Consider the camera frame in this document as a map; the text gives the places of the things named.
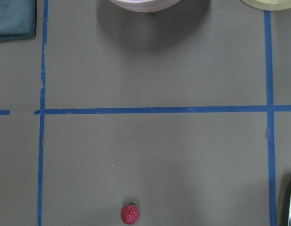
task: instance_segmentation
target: green towel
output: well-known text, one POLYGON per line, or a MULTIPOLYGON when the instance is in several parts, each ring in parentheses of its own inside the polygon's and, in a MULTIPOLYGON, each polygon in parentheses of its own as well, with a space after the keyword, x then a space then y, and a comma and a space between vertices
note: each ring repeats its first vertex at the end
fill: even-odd
POLYGON ((0 41, 36 35, 36 0, 0 0, 0 41))

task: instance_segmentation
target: bowl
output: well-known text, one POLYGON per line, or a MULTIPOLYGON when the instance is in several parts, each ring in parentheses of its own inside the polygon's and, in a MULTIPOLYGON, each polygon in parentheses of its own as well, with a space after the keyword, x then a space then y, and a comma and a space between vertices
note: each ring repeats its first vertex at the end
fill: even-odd
POLYGON ((178 3, 180 0, 110 0, 116 5, 130 11, 150 13, 163 10, 178 3))
POLYGON ((291 0, 242 0, 257 9, 278 11, 291 8, 291 0))

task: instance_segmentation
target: gray surface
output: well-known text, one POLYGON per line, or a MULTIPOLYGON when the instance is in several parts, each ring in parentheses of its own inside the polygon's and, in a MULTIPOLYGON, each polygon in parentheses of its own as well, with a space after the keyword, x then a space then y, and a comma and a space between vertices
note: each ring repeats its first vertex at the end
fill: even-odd
POLYGON ((29 114, 39 109, 42 23, 38 0, 36 37, 0 43, 0 109, 29 114))
POLYGON ((53 1, 46 56, 47 108, 266 103, 263 12, 240 1, 53 1))
POLYGON ((286 226, 291 195, 291 113, 276 113, 278 225, 286 226))
MULTIPOLYGON (((0 43, 0 226, 36 226, 42 4, 35 39, 0 43)), ((272 22, 275 103, 291 104, 291 10, 272 22)), ((240 1, 149 15, 49 1, 46 107, 265 105, 263 30, 240 1)), ((285 226, 291 113, 275 119, 285 226)), ((121 225, 132 198, 140 226, 268 226, 266 127, 266 113, 46 116, 43 226, 121 225)))
POLYGON ((275 104, 291 105, 291 9, 272 13, 275 104))
POLYGON ((0 116, 0 226, 36 224, 39 118, 0 116))
POLYGON ((264 113, 47 116, 43 226, 269 225, 264 113))

